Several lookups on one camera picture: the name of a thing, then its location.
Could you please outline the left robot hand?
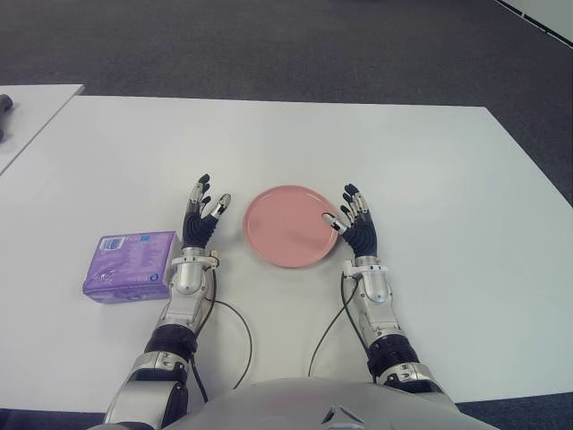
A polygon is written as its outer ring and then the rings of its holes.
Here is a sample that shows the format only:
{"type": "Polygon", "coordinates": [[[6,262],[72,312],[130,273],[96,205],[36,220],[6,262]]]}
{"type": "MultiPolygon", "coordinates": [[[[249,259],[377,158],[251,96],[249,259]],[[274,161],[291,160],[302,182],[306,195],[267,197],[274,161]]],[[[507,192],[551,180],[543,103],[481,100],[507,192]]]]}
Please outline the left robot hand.
{"type": "Polygon", "coordinates": [[[204,249],[231,203],[231,195],[225,193],[209,211],[205,211],[211,201],[207,195],[209,189],[210,175],[204,174],[190,191],[182,227],[182,248],[204,249]]]}

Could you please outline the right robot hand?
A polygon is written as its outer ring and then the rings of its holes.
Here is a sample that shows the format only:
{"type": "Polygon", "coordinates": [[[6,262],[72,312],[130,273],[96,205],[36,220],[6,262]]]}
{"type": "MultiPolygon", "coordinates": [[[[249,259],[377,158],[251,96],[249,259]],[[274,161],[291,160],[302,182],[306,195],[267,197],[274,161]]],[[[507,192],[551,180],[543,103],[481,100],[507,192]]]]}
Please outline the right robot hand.
{"type": "Polygon", "coordinates": [[[323,212],[323,221],[339,234],[353,250],[355,258],[378,255],[378,238],[370,208],[361,191],[353,184],[344,186],[340,211],[346,222],[330,212],[323,212]]]}

